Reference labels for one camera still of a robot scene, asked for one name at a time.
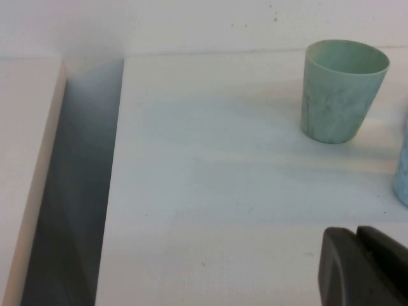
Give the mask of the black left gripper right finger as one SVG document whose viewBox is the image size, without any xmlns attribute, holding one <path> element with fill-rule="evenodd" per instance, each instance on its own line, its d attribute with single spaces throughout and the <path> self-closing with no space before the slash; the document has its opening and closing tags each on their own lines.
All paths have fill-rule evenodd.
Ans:
<svg viewBox="0 0 408 306">
<path fill-rule="evenodd" d="M 372 226 L 358 226 L 356 236 L 381 283 L 401 305 L 407 305 L 407 247 Z"/>
</svg>

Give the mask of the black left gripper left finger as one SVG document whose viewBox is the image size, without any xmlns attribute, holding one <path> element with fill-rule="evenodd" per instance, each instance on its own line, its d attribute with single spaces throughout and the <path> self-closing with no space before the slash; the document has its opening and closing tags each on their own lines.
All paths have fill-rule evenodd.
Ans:
<svg viewBox="0 0 408 306">
<path fill-rule="evenodd" d="M 318 284 L 322 305 L 394 304 L 356 235 L 345 228 L 324 231 Z"/>
</svg>

